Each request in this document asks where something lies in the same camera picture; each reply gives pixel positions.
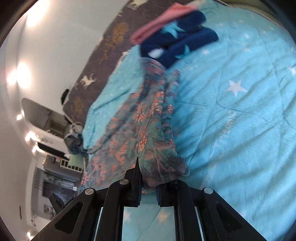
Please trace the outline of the floral teal garment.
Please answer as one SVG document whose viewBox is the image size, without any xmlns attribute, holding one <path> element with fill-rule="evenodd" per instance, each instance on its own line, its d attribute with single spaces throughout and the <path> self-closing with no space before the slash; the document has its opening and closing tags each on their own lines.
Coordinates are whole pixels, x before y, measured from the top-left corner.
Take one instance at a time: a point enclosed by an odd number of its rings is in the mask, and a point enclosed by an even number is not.
<svg viewBox="0 0 296 241">
<path fill-rule="evenodd" d="M 81 190 L 107 188 L 136 165 L 147 191 L 189 174 L 176 151 L 171 126 L 180 73 L 167 73 L 150 58 L 142 60 L 142 67 L 140 89 L 128 97 L 103 136 L 88 149 Z"/>
</svg>

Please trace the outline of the blue clothes pile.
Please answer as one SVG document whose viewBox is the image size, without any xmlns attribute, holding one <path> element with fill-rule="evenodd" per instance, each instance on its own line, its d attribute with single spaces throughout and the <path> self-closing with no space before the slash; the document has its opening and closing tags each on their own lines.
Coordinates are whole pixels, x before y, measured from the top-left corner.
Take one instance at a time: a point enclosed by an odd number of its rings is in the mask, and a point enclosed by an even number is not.
<svg viewBox="0 0 296 241">
<path fill-rule="evenodd" d="M 64 143 L 72 155 L 80 155 L 85 157 L 87 150 L 83 147 L 83 138 L 81 133 L 72 132 L 66 135 Z"/>
</svg>

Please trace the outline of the green cushion far left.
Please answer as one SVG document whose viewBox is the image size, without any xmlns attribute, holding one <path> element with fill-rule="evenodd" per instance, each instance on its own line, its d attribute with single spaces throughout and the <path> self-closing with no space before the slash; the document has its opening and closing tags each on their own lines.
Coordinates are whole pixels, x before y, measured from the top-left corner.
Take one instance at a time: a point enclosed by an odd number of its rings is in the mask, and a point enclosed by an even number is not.
<svg viewBox="0 0 296 241">
<path fill-rule="evenodd" d="M 81 155 L 70 155 L 68 167 L 82 173 L 85 169 L 85 158 Z"/>
</svg>

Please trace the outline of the dark deer pattern bedspread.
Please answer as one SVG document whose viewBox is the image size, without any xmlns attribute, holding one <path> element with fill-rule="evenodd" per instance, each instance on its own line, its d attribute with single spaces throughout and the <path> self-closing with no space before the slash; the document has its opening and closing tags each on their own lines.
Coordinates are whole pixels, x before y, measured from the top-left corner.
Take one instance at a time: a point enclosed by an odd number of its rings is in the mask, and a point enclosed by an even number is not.
<svg viewBox="0 0 296 241">
<path fill-rule="evenodd" d="M 105 29 L 80 76 L 63 103 L 71 123 L 86 122 L 90 106 L 104 89 L 118 61 L 132 47 L 130 36 L 160 16 L 174 1 L 127 1 Z"/>
</svg>

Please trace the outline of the navy star folded garment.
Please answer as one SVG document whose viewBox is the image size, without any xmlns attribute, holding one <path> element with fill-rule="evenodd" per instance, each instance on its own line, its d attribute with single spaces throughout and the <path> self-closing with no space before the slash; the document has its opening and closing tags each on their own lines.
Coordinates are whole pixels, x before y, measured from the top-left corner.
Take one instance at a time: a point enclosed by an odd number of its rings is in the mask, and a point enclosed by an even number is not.
<svg viewBox="0 0 296 241">
<path fill-rule="evenodd" d="M 190 52 L 218 41 L 214 30 L 202 26 L 205 21 L 205 15 L 195 10 L 166 24 L 139 45 L 141 57 L 152 58 L 168 69 Z"/>
</svg>

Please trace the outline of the pink folded garment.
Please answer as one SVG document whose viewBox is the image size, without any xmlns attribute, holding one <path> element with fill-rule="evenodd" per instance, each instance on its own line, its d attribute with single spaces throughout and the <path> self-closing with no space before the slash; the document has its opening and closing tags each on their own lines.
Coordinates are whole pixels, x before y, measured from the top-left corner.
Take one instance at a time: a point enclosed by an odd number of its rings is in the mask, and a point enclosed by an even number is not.
<svg viewBox="0 0 296 241">
<path fill-rule="evenodd" d="M 136 30 L 131 35 L 130 42 L 134 45 L 139 45 L 166 24 L 197 10 L 198 6 L 194 4 L 182 5 L 179 3 L 173 3 L 160 16 Z"/>
</svg>

